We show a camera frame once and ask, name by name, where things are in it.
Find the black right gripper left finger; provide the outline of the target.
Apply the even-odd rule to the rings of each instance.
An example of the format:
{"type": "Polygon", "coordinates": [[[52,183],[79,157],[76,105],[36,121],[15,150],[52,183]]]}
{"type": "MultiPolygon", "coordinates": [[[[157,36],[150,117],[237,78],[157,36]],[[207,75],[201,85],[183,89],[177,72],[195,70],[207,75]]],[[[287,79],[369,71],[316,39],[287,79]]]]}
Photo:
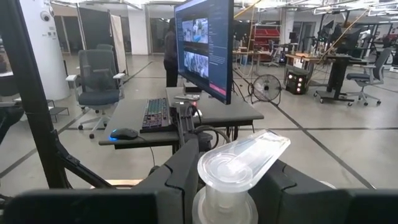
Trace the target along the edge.
{"type": "Polygon", "coordinates": [[[131,189],[35,190],[6,206],[5,224],[191,224],[199,145],[186,142],[131,189]]]}

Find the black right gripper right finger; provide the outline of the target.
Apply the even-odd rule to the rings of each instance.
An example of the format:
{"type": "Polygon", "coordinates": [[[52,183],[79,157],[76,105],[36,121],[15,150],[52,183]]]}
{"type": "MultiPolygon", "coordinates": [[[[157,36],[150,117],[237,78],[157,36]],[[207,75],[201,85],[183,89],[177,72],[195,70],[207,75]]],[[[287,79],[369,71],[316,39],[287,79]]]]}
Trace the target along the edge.
{"type": "Polygon", "coordinates": [[[333,189],[282,161],[249,194],[258,224],[398,224],[398,190],[333,189]]]}

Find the clear soap pump bottle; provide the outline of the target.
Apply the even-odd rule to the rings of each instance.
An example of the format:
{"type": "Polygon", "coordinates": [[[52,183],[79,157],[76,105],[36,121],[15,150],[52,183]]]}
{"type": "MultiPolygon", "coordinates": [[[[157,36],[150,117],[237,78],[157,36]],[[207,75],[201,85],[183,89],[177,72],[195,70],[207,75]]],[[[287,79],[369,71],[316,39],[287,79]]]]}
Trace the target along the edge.
{"type": "Polygon", "coordinates": [[[291,144],[268,129],[212,149],[198,161],[205,186],[196,194],[193,224],[257,224],[253,188],[291,144]]]}

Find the black computer mouse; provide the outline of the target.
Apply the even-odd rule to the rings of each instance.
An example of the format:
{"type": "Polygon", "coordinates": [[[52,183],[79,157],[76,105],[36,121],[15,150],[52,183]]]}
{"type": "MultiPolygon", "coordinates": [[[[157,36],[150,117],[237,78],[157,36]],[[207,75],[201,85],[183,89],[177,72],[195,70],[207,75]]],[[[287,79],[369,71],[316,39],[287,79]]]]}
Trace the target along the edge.
{"type": "Polygon", "coordinates": [[[133,140],[138,137],[138,132],[129,128],[115,129],[110,134],[110,138],[117,140],[133,140]]]}

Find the black computer keyboard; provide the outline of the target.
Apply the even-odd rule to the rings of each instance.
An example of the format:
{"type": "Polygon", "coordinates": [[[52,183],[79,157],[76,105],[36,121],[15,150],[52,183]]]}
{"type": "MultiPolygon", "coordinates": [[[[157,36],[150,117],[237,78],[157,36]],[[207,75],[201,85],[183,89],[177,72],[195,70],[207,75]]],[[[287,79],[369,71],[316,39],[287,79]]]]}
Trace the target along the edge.
{"type": "Polygon", "coordinates": [[[169,103],[166,98],[148,99],[144,107],[140,133],[173,131],[169,103]]]}

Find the dark grey desk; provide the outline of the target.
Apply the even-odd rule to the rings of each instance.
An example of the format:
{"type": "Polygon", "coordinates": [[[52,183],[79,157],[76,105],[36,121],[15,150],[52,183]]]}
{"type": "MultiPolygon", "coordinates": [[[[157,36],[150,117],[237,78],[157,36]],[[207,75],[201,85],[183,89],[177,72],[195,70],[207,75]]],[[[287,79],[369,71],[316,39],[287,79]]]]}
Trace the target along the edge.
{"type": "MultiPolygon", "coordinates": [[[[115,149],[132,149],[142,147],[172,146],[176,151],[179,146],[178,133],[159,132],[142,133],[133,140],[113,140],[110,134],[118,128],[129,128],[139,131],[142,127],[144,109],[148,99],[123,99],[120,101],[108,122],[103,136],[99,139],[100,146],[114,146],[115,149]]],[[[209,94],[202,92],[197,101],[201,111],[201,120],[194,118],[195,126],[210,125],[214,128],[237,129],[240,126],[250,126],[254,120],[264,119],[264,115],[255,110],[250,104],[236,95],[231,96],[231,103],[225,105],[209,94]]]]}

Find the computer tower with LEDs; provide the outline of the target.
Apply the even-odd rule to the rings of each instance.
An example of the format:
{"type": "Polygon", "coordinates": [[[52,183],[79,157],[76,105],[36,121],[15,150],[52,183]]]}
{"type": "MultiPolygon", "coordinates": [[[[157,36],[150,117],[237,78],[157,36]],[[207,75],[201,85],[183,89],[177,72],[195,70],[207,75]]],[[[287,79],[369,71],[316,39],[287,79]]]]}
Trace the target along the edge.
{"type": "Polygon", "coordinates": [[[293,95],[304,95],[307,92],[307,75],[289,71],[285,81],[285,90],[293,95]]]}

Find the black floor fan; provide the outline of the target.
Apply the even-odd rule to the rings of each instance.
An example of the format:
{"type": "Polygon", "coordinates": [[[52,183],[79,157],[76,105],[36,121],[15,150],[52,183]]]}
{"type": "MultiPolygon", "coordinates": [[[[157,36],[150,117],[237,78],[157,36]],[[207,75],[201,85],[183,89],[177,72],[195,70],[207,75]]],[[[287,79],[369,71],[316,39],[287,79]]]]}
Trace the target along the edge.
{"type": "Polygon", "coordinates": [[[278,106],[281,92],[282,85],[279,79],[271,74],[259,75],[248,84],[249,102],[251,104],[266,102],[278,106]]]}

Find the grey mesh office chair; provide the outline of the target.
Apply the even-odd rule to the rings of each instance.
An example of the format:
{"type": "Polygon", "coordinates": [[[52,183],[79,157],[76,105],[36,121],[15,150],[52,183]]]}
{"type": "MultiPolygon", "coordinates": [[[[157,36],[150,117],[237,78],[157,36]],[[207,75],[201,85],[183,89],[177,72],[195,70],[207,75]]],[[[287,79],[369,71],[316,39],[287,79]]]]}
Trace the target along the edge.
{"type": "Polygon", "coordinates": [[[68,75],[66,81],[73,85],[78,106],[83,110],[93,109],[98,114],[78,125],[82,131],[84,125],[93,123],[89,138],[94,139],[95,131],[107,127],[110,122],[106,110],[124,98],[123,78],[126,74],[117,71],[114,52],[110,49],[81,50],[78,60],[79,74],[68,75]]]}
{"type": "Polygon", "coordinates": [[[389,58],[391,52],[392,49],[390,47],[385,48],[374,64],[361,66],[363,68],[362,73],[347,74],[346,79],[354,81],[357,86],[361,88],[361,90],[357,92],[346,92],[346,96],[357,96],[358,100],[364,101],[364,106],[367,106],[369,104],[368,99],[376,100],[376,104],[379,106],[382,101],[375,96],[367,94],[364,89],[367,86],[382,85],[384,83],[384,65],[387,62],[387,59],[389,58]]]}

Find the person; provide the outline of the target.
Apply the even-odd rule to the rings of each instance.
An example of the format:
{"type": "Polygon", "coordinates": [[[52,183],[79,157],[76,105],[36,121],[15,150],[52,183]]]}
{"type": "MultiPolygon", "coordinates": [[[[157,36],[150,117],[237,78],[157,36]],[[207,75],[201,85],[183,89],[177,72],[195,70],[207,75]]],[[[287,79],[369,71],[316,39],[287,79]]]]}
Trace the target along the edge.
{"type": "Polygon", "coordinates": [[[169,20],[169,29],[165,36],[164,47],[164,68],[166,71],[166,86],[176,87],[178,80],[178,57],[174,18],[171,18],[171,20],[169,20]]]}

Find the white partition panel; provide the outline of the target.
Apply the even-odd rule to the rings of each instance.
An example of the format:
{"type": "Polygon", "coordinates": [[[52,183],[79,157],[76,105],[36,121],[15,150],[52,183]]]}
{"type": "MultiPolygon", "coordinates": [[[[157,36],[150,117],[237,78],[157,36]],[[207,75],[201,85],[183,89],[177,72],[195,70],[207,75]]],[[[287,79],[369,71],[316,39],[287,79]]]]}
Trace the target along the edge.
{"type": "Polygon", "coordinates": [[[111,29],[114,40],[114,50],[120,73],[127,73],[126,52],[124,48],[123,29],[121,18],[110,15],[111,29]]]}

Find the wooden work table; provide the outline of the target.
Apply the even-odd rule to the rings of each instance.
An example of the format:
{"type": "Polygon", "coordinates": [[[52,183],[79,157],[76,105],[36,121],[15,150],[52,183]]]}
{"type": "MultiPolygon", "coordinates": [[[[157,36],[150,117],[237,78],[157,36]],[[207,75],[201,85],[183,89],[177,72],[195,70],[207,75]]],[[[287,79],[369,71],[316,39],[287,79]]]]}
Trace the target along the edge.
{"type": "Polygon", "coordinates": [[[250,75],[259,75],[259,65],[261,62],[261,57],[266,56],[271,57],[271,53],[262,50],[241,50],[233,51],[233,70],[237,71],[238,75],[243,77],[248,77],[250,75]]]}

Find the red shelving unit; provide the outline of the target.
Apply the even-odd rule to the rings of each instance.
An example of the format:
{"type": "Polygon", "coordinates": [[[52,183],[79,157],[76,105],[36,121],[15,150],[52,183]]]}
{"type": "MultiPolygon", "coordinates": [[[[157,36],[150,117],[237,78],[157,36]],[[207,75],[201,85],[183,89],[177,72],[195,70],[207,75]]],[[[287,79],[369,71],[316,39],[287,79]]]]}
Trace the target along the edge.
{"type": "Polygon", "coordinates": [[[272,40],[273,42],[278,43],[279,38],[280,32],[278,28],[257,27],[254,29],[252,40],[256,49],[268,50],[269,42],[272,40]]]}

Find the white round pillar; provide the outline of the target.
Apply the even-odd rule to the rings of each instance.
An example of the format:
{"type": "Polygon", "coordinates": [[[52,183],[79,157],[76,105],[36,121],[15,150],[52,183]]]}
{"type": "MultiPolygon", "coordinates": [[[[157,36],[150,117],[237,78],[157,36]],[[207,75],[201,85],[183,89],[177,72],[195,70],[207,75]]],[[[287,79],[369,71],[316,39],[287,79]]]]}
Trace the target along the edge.
{"type": "Polygon", "coordinates": [[[19,2],[46,99],[62,100],[69,97],[70,90],[50,0],[19,2]],[[40,18],[42,11],[50,13],[50,21],[44,22],[40,18]]]}

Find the black upright rig post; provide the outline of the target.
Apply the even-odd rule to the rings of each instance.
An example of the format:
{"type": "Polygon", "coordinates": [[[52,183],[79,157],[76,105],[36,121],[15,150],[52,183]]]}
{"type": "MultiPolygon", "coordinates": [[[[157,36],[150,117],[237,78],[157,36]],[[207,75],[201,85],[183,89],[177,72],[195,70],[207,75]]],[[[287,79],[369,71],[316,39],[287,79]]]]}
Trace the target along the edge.
{"type": "Polygon", "coordinates": [[[59,140],[19,0],[0,0],[0,18],[6,21],[3,40],[48,186],[70,189],[65,172],[68,169],[96,188],[112,189],[110,183],[70,155],[59,140]]]}

